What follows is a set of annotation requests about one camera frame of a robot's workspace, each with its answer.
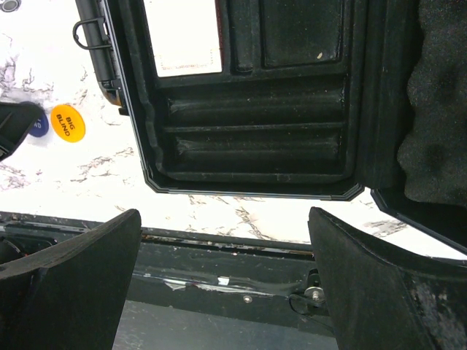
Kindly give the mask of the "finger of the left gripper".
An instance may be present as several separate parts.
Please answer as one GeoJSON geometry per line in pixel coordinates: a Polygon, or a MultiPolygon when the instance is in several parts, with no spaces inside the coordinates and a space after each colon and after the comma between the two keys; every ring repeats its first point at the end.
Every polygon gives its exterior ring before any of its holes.
{"type": "Polygon", "coordinates": [[[1,161],[15,152],[39,118],[37,104],[1,102],[1,161]]]}

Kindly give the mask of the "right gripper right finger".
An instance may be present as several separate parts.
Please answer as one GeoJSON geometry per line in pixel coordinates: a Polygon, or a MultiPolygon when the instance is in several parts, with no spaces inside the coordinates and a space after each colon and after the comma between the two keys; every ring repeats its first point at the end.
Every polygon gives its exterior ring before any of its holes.
{"type": "Polygon", "coordinates": [[[415,254],[317,207],[308,226],[340,349],[466,348],[466,262],[415,254]]]}

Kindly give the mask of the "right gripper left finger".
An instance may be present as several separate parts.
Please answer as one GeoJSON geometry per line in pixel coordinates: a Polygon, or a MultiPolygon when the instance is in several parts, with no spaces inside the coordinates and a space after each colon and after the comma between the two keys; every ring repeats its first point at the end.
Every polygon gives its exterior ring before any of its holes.
{"type": "Polygon", "coordinates": [[[141,242],[130,209],[33,254],[1,240],[2,349],[111,349],[141,242]]]}

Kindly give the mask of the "blue small blind button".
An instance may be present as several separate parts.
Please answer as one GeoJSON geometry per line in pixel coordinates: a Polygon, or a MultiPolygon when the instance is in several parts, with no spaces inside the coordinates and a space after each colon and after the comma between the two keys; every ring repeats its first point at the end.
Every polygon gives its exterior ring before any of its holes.
{"type": "Polygon", "coordinates": [[[50,128],[49,120],[44,110],[41,111],[40,116],[33,124],[28,134],[35,138],[42,138],[47,135],[50,128]]]}

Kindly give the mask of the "orange big blind button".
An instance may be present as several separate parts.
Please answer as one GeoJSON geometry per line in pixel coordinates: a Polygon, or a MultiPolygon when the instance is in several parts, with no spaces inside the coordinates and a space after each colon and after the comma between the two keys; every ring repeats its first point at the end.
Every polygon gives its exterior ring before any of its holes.
{"type": "Polygon", "coordinates": [[[50,122],[55,133],[64,141],[76,143],[85,137],[85,122],[73,106],[55,106],[50,114],[50,122]]]}

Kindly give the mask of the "red playing card deck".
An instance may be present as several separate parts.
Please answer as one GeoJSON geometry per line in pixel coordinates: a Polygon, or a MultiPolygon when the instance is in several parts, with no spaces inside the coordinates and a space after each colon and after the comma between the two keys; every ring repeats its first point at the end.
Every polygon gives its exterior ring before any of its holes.
{"type": "Polygon", "coordinates": [[[159,77],[222,71],[215,0],[154,0],[144,7],[159,77]]]}

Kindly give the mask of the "black poker set case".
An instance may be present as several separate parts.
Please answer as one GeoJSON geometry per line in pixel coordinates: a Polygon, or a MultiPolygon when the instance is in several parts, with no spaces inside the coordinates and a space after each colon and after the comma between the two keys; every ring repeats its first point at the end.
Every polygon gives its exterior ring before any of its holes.
{"type": "Polygon", "coordinates": [[[466,250],[464,1],[216,1],[222,71],[157,75],[145,1],[76,44],[164,194],[349,201],[466,250]]]}

